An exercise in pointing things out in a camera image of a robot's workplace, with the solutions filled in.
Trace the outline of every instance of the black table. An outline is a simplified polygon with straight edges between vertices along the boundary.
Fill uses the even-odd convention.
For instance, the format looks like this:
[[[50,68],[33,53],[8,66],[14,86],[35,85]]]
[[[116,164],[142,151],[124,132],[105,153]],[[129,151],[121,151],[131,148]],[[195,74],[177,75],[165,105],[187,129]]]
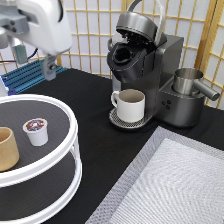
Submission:
[[[158,126],[224,150],[224,111],[221,110],[205,106],[201,121],[194,128],[177,129],[154,120],[137,132],[124,132],[112,126],[108,119],[112,109],[109,79],[70,69],[24,93],[65,102],[79,125],[82,181],[70,203],[48,224],[85,223]]]

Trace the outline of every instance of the mug handle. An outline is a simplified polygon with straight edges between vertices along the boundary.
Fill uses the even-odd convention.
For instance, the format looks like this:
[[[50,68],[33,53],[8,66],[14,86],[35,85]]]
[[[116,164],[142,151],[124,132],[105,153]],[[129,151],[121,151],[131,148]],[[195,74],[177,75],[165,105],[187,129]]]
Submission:
[[[120,93],[119,91],[114,91],[111,95],[111,102],[114,105],[114,107],[116,107],[116,108],[117,108],[117,103],[115,102],[114,99],[118,98],[119,93]]]

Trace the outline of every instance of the coffee maker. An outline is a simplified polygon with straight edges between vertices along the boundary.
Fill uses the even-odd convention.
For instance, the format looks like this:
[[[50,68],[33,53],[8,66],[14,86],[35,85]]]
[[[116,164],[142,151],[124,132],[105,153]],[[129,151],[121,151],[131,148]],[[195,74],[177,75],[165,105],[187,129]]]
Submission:
[[[163,33],[165,10],[159,0],[158,27],[148,17],[134,13],[133,9],[140,1],[135,0],[126,12],[121,13],[116,38],[108,41],[107,63],[113,73],[113,91],[136,89],[145,94],[146,119],[136,127],[145,125],[152,118],[177,127],[193,126],[200,120],[206,93],[203,86],[204,94],[192,91],[190,95],[178,93],[173,88],[184,38]],[[217,99],[219,94],[208,88],[215,96],[213,99]],[[133,124],[119,121],[114,110],[110,120],[120,128],[135,128]]]

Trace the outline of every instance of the coffee maker lid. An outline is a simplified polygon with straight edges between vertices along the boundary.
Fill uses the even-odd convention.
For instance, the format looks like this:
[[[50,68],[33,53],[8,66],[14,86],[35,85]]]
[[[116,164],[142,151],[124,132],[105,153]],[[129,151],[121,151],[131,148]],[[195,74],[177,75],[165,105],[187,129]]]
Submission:
[[[146,16],[126,11],[121,13],[116,30],[121,34],[135,33],[154,42],[157,26]]]
[[[163,27],[165,23],[165,10],[160,0],[156,0],[160,7],[160,22],[159,27],[149,19],[148,17],[134,13],[135,6],[142,0],[133,1],[126,12],[121,13],[116,30],[122,35],[127,34],[129,36],[134,34],[140,35],[140,37],[146,38],[148,41],[154,42],[155,46],[159,46],[161,42],[166,41],[166,37],[163,34]]]

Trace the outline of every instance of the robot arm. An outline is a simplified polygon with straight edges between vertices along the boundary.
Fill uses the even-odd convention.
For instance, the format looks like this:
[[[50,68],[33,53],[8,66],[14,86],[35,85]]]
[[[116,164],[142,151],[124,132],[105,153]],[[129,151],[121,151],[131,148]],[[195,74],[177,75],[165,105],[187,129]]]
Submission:
[[[0,48],[6,48],[10,43],[17,60],[22,63],[27,62],[27,56],[24,61],[26,51],[18,39],[41,49],[47,55],[45,79],[56,77],[54,62],[57,55],[72,46],[69,22],[61,0],[0,0],[0,27]]]

